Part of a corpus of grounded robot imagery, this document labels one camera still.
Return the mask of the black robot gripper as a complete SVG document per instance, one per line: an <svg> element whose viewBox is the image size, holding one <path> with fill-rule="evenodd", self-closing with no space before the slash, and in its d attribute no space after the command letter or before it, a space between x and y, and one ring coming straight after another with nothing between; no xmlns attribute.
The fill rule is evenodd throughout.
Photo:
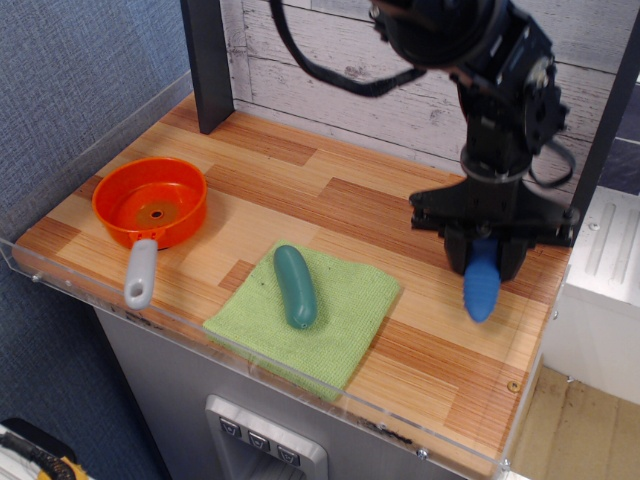
<svg viewBox="0 0 640 480"><path fill-rule="evenodd" d="M568 245L579 211L534 192L524 181L531 159L514 171L499 171L468 149L461 154L465 178L457 184L415 192L414 229L435 231L444 240L451 269L464 275L473 242L498 242L500 280L514 280L537 243Z"/></svg>

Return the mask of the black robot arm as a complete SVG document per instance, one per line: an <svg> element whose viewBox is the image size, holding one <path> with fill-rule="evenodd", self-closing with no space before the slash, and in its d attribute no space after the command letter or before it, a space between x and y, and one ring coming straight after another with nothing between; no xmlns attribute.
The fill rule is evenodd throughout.
<svg viewBox="0 0 640 480"><path fill-rule="evenodd" d="M376 1L371 15L401 58L450 76L466 121L465 177L411 195L413 227L439 233L458 274L491 251L503 281L535 245L568 245L578 215L526 185L544 149L576 164L555 139L568 110L540 26L510 1Z"/></svg>

